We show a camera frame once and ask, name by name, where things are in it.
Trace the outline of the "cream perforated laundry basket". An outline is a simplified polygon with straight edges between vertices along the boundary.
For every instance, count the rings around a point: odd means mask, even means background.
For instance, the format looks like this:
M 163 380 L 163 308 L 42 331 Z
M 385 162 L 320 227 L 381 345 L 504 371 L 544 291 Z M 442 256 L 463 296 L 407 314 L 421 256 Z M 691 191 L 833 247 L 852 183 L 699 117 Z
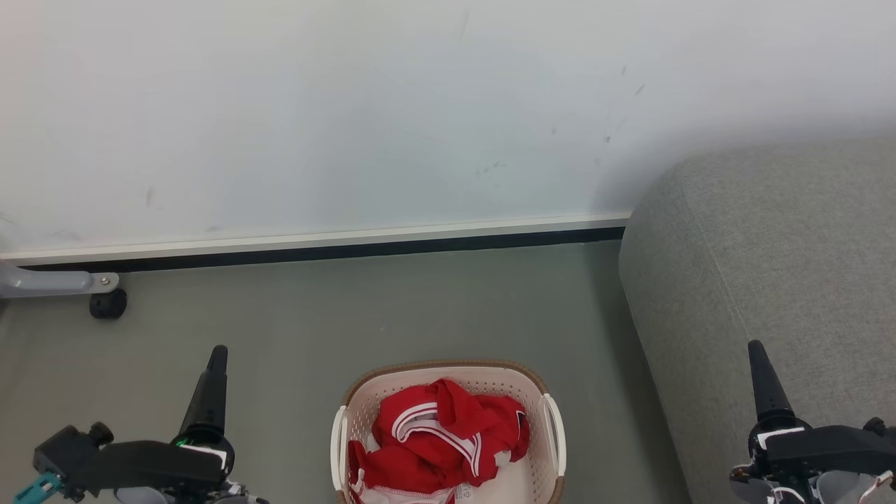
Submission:
M 330 435 L 330 472 L 337 504 L 360 504 L 350 495 L 348 443 L 371 434 L 383 399 L 406 387 L 451 379 L 473 393 L 509 395 L 521 402 L 532 441 L 521 462 L 470 491 L 470 504 L 561 504 L 566 484 L 564 420 L 546 383 L 524 365 L 508 360 L 428 360 L 372 370 L 350 387 L 336 412 Z

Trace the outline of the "black caster wheel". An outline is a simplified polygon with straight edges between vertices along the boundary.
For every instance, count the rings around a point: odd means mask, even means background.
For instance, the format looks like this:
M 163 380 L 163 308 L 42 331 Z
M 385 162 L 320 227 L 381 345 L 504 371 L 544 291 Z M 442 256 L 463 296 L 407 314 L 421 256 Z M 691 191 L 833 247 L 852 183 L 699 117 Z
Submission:
M 115 289 L 108 293 L 92 294 L 89 301 L 89 312 L 93 319 L 116 320 L 124 315 L 127 306 L 126 291 Z

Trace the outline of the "white wall baseboard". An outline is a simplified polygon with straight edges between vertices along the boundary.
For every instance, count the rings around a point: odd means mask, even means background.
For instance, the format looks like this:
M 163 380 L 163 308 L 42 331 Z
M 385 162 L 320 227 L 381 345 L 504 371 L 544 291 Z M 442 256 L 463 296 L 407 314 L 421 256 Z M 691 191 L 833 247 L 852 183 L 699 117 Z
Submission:
M 0 260 L 17 265 L 55 265 L 93 263 L 108 260 L 170 258 L 171 256 L 207 256 L 275 250 L 326 248 L 395 242 L 422 242 L 430 239 L 482 238 L 541 232 L 589 232 L 627 225 L 631 213 L 605 213 L 576 217 L 479 221 L 451 225 L 390 227 L 360 232 L 291 234 L 260 238 L 208 239 L 160 244 L 102 246 L 25 252 L 0 252 Z

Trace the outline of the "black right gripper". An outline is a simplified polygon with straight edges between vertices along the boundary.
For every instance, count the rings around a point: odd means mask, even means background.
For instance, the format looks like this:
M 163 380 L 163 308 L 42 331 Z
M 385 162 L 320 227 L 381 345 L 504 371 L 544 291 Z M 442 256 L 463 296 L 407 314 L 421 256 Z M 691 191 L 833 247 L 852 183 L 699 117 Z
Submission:
M 757 423 L 748 435 L 750 465 L 746 475 L 762 480 L 807 480 L 815 475 L 793 449 L 782 449 L 813 427 L 797 419 L 770 358 L 759 340 L 748 343 L 753 404 Z

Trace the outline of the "grey metal stand leg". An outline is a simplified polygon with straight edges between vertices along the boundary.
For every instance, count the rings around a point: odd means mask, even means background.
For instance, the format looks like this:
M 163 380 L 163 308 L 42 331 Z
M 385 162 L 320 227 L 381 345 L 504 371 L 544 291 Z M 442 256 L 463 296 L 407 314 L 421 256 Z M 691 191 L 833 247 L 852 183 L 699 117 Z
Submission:
M 104 294 L 119 285 L 115 272 L 38 272 L 0 260 L 0 299 Z

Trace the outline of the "red and white garment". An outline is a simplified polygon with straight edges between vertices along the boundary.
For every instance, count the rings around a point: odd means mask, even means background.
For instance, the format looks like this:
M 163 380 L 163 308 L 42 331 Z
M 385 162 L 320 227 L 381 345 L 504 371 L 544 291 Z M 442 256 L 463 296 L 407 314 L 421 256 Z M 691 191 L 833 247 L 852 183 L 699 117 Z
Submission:
M 467 504 L 462 491 L 527 455 L 529 420 L 508 395 L 474 395 L 448 379 L 381 402 L 371 433 L 349 441 L 356 504 Z

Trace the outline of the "grey fabric sofa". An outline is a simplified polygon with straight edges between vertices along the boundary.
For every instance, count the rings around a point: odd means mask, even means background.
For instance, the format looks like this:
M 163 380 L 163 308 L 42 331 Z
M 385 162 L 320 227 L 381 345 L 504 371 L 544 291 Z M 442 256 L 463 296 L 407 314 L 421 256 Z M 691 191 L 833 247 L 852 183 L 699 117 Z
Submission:
M 692 504 L 739 504 L 751 340 L 812 426 L 896 426 L 896 133 L 691 157 L 637 205 L 619 275 Z

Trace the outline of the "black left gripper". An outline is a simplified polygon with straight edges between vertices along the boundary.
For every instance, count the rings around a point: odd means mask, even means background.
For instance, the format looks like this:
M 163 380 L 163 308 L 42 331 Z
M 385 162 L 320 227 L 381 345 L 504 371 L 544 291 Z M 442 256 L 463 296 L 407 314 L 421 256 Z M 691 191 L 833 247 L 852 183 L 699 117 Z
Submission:
M 236 450 L 224 436 L 227 366 L 228 348 L 215 346 L 205 369 L 199 374 L 179 435 L 171 441 L 179 449 L 203 453 L 208 459 L 212 457 L 222 482 L 230 477 L 236 462 Z

